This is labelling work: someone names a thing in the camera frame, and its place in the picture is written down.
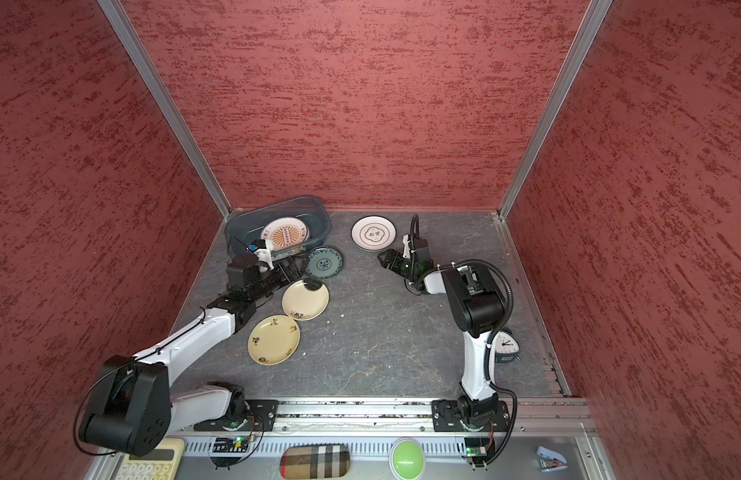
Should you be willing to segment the white plate orange sunburst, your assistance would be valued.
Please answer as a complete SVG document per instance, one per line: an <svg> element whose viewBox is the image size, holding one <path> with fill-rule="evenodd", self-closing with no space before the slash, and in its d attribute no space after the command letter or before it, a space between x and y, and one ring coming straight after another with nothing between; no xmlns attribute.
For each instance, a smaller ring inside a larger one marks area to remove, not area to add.
<svg viewBox="0 0 741 480"><path fill-rule="evenodd" d="M304 221L296 217L278 218L264 226L260 238L272 243L274 251L291 248L308 240L310 230Z"/></svg>

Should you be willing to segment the white plate flower outline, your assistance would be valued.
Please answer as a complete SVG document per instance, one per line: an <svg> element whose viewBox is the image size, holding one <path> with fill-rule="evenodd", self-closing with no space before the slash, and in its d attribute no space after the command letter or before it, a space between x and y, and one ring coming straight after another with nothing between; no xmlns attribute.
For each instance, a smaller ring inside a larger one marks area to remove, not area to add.
<svg viewBox="0 0 741 480"><path fill-rule="evenodd" d="M362 250L382 251L397 238L397 228L388 218L371 215L360 218L350 230L352 242Z"/></svg>

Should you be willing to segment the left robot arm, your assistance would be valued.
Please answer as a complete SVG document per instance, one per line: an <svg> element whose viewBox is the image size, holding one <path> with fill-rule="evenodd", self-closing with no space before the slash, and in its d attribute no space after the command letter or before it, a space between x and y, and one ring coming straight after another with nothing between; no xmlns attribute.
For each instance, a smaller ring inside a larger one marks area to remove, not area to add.
<svg viewBox="0 0 741 480"><path fill-rule="evenodd" d="M78 451L144 456L168 434L202 422L232 431L254 427L244 388L215 381L174 394L172 386L214 346L243 330L266 300L303 275L304 264L294 256L272 262L262 252L234 258L226 292L193 322L150 348L104 362L72 422Z"/></svg>

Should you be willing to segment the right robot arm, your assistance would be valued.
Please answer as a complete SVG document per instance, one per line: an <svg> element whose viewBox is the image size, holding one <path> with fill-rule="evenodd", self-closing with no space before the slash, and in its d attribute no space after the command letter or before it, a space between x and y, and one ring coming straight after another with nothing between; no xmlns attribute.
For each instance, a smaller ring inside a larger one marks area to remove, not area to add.
<svg viewBox="0 0 741 480"><path fill-rule="evenodd" d="M410 292L448 299L465 344L461 396L451 405L458 420L478 428L502 411L494 380L494 344L514 310L514 292L507 276L488 261L435 265L427 256L419 256L423 252L388 249L378 260L382 268L402 277Z"/></svg>

